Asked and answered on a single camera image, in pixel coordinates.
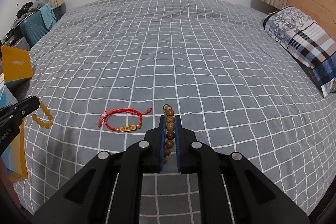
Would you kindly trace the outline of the yellow box lid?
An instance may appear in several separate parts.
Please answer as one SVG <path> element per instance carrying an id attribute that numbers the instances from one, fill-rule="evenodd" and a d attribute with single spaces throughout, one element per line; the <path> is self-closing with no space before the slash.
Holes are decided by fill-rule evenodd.
<path id="1" fill-rule="evenodd" d="M 2 69 L 6 84 L 33 77 L 29 51 L 3 45 Z"/>

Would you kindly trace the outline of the wooden headboard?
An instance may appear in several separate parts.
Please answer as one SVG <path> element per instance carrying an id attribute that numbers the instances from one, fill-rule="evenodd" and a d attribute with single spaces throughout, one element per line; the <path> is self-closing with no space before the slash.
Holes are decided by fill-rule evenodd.
<path id="1" fill-rule="evenodd" d="M 311 16 L 335 40 L 336 0 L 287 0 L 287 5 Z"/>

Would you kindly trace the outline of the teal cloth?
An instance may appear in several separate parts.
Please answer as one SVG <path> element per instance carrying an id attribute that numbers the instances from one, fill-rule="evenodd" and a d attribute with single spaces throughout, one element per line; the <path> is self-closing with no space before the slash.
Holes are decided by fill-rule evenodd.
<path id="1" fill-rule="evenodd" d="M 48 2 L 44 4 L 39 11 L 41 12 L 43 22 L 48 30 L 51 30 L 51 28 L 56 23 L 56 16 L 52 9 L 51 4 Z"/>

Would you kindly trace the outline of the grey checked bed cover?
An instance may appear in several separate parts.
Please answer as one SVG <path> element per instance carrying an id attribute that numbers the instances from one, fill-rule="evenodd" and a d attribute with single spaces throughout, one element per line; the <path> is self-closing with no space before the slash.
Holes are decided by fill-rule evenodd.
<path id="1" fill-rule="evenodd" d="M 264 30 L 265 15 L 217 0 L 103 0 L 67 12 L 30 50 L 48 130 L 25 120 L 28 178 L 14 186 L 36 212 L 98 152 L 157 127 L 163 105 L 217 152 L 241 152 L 310 214 L 335 177 L 335 95 L 323 97 Z M 131 108 L 139 130 L 98 128 Z"/>

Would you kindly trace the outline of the teal suitcase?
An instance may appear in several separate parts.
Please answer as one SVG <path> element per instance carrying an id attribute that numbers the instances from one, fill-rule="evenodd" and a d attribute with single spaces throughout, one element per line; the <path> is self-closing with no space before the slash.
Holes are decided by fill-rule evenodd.
<path id="1" fill-rule="evenodd" d="M 33 12 L 19 24 L 21 33 L 31 48 L 45 36 L 56 23 L 57 17 L 54 11 L 51 10 L 51 12 L 47 14 L 52 16 L 51 25 L 49 27 L 45 23 L 41 10 Z"/>

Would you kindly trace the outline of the blue plaid pillow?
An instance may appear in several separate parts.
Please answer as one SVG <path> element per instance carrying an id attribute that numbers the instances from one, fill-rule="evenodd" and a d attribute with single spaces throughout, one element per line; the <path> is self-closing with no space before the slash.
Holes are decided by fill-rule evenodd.
<path id="1" fill-rule="evenodd" d="M 287 6 L 269 14 L 262 25 L 306 70 L 323 97 L 335 92 L 335 41 L 314 19 Z"/>

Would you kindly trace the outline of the red cord bracelet gold plate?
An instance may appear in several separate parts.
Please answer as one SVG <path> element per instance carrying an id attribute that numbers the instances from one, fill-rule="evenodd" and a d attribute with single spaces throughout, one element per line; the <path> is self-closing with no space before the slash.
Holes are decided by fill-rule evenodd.
<path id="1" fill-rule="evenodd" d="M 125 133 L 142 128 L 143 116 L 150 114 L 152 108 L 144 112 L 131 109 L 121 108 L 114 110 L 105 110 L 98 119 L 98 128 L 104 128 L 115 133 Z"/>

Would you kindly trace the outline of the yellow box with sky print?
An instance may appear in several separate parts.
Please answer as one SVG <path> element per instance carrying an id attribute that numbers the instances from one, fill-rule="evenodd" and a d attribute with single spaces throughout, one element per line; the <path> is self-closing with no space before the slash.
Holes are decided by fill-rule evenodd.
<path id="1" fill-rule="evenodd" d="M 1 74 L 1 107 L 17 103 L 17 99 L 5 85 L 4 75 Z M 24 122 L 19 127 L 19 134 L 10 143 L 2 154 L 6 166 L 7 178 L 11 182 L 19 182 L 28 178 L 25 148 L 24 148 Z"/>

